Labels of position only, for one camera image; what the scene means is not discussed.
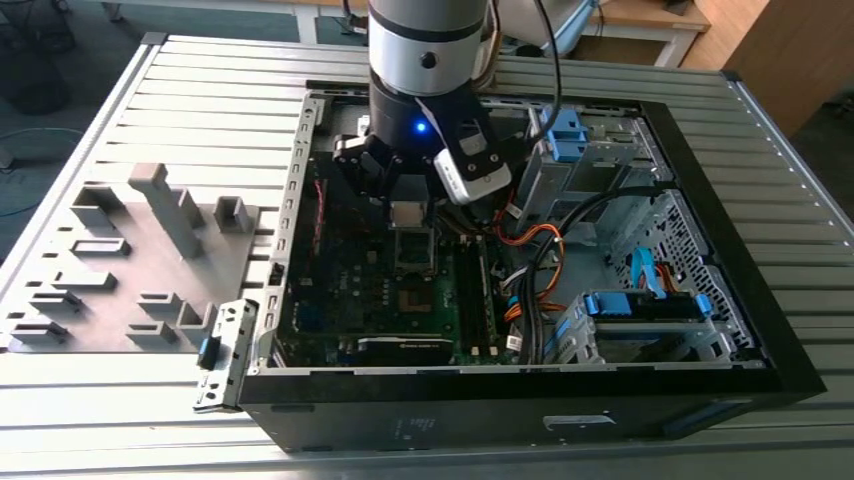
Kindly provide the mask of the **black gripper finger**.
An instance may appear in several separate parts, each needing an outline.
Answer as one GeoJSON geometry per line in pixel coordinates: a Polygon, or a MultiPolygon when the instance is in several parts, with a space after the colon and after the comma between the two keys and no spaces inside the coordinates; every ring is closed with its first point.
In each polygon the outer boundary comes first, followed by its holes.
{"type": "Polygon", "coordinates": [[[420,174],[424,179],[430,201],[444,201],[447,199],[447,191],[434,166],[434,158],[430,156],[424,156],[420,159],[420,174]]]}
{"type": "Polygon", "coordinates": [[[338,135],[332,158],[354,193],[387,204],[395,184],[395,157],[382,140],[374,134],[338,135]]]}

